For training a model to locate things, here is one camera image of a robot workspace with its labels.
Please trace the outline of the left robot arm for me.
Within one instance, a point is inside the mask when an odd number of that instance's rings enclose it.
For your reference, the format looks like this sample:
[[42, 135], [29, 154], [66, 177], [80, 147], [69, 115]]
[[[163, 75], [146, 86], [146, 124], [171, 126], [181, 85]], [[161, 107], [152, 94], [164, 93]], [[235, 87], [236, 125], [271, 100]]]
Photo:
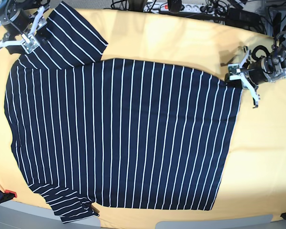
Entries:
[[286, 25], [281, 32], [274, 37], [272, 51], [263, 45], [256, 46], [250, 50], [243, 47], [244, 64], [240, 72], [257, 89], [262, 83], [274, 83], [280, 79], [286, 79]]

